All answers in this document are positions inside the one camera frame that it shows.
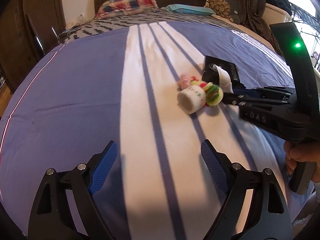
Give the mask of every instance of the blue bedsheet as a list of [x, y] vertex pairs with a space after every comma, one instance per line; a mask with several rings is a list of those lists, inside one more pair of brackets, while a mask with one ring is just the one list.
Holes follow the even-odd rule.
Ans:
[[[201, 77], [204, 55], [235, 63], [247, 88], [293, 86], [289, 67], [266, 46], [242, 32], [199, 23], [132, 26], [47, 54], [0, 121], [1, 201], [20, 229], [27, 233], [48, 168], [71, 170], [110, 140], [119, 155], [94, 199], [117, 239], [204, 237], [220, 209], [200, 155], [205, 138], [247, 169], [271, 168], [293, 220], [310, 192], [289, 190], [282, 140], [239, 120], [233, 106], [190, 117], [177, 106], [179, 75]], [[85, 233], [72, 198], [68, 192], [77, 229]]]

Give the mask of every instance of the human hand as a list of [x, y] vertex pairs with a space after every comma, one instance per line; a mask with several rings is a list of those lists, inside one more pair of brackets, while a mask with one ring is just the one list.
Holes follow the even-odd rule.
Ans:
[[316, 170], [311, 180], [320, 182], [320, 142], [304, 143], [295, 147], [293, 143], [286, 141], [283, 149], [285, 164], [290, 175], [297, 167], [297, 162], [316, 162]]

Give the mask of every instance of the plaid pillowcase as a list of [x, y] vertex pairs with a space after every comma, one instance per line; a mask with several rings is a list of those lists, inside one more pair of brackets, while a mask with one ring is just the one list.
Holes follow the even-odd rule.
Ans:
[[104, 19], [150, 11], [159, 11], [156, 0], [109, 0], [100, 6], [94, 19]]

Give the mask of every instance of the black handle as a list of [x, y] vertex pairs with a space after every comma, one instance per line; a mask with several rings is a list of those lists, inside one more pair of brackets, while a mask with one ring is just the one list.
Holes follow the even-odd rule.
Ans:
[[299, 195], [307, 193], [309, 182], [312, 179], [315, 169], [315, 162], [298, 162], [297, 167], [294, 169], [292, 179], [289, 182], [290, 189]]

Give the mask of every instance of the gray patterned blanket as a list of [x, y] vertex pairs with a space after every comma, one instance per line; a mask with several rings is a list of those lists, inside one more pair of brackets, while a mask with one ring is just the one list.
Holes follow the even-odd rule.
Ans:
[[129, 16], [114, 17], [103, 20], [94, 20], [84, 25], [80, 30], [72, 32], [66, 41], [76, 40], [82, 37], [91, 36], [99, 33], [105, 33], [112, 30], [122, 29], [133, 25], [140, 25], [145, 23], [154, 23], [162, 21], [179, 21], [179, 22], [194, 22], [204, 23], [229, 30], [240, 31], [239, 29], [229, 25], [212, 16], [191, 15], [191, 14], [178, 14], [171, 13], [166, 10], [160, 9], [159, 12], [140, 13]]

